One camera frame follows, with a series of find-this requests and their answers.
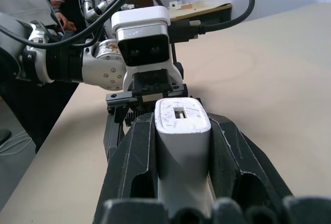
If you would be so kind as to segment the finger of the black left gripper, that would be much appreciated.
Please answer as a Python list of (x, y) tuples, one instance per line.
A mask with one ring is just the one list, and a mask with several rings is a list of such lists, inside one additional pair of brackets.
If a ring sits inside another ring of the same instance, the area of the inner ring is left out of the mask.
[(106, 152), (107, 162), (111, 159), (114, 151), (124, 136), (123, 121), (125, 108), (108, 107), (108, 116), (104, 132), (103, 144)]

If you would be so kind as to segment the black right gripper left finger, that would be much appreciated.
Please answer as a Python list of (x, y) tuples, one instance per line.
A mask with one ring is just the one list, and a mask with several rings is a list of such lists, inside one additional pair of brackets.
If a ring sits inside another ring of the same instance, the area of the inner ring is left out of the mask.
[(154, 114), (136, 118), (109, 160), (96, 215), (107, 200), (157, 197), (155, 137)]

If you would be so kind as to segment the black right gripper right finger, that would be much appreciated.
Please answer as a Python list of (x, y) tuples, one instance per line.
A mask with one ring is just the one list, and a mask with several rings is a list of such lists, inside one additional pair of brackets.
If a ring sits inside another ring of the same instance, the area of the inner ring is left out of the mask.
[(266, 154), (225, 116), (208, 114), (212, 125), (209, 172), (216, 197), (282, 200), (292, 192)]

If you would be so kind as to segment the white charger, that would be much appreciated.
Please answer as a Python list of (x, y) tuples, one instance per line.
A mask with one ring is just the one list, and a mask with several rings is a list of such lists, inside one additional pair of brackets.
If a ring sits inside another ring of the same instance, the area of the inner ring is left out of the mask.
[(193, 208), (210, 216), (208, 185), (211, 124), (201, 103), (189, 97), (164, 98), (154, 110), (157, 130), (158, 199), (169, 216)]

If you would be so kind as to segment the bare person hand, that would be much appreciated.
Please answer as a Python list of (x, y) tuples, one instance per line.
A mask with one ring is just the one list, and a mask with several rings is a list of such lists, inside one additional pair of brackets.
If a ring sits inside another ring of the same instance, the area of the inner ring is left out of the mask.
[(68, 21), (68, 19), (61, 12), (56, 12), (55, 16), (61, 22), (65, 31), (75, 32), (77, 30), (75, 24), (71, 21)]

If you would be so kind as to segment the small white blocks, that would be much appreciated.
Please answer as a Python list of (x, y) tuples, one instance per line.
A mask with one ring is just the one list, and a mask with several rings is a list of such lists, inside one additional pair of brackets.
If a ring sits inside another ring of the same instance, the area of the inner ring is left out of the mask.
[(169, 10), (179, 10), (179, 9), (185, 9), (184, 4), (182, 1), (172, 1), (169, 2), (168, 6)]

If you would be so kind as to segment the wooden board table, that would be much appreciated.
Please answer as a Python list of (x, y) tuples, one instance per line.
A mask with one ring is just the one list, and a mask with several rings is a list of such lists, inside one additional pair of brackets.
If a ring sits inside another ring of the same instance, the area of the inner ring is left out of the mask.
[(183, 4), (175, 7), (168, 7), (171, 21), (178, 21), (197, 17), (203, 14), (216, 12), (219, 10), (231, 9), (231, 3), (225, 4), (208, 4), (204, 1)]

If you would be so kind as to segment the silver background robot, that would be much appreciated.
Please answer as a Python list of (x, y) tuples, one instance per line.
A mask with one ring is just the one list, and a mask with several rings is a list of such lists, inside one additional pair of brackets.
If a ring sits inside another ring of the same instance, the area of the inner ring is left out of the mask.
[(114, 0), (80, 0), (83, 17), (91, 24), (99, 18)]

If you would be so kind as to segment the black floor object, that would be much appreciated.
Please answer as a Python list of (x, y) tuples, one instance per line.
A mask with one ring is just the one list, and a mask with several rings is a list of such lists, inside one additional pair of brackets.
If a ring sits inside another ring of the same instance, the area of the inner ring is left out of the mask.
[(0, 129), (0, 146), (11, 138), (11, 131), (9, 129)]

